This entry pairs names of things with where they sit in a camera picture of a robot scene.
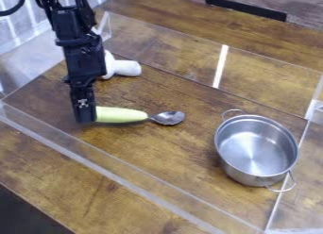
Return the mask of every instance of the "cable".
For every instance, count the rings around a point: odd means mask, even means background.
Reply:
[[[9,16],[13,14],[24,5],[25,0],[18,0],[16,6],[13,6],[10,9],[0,11],[0,17]]]

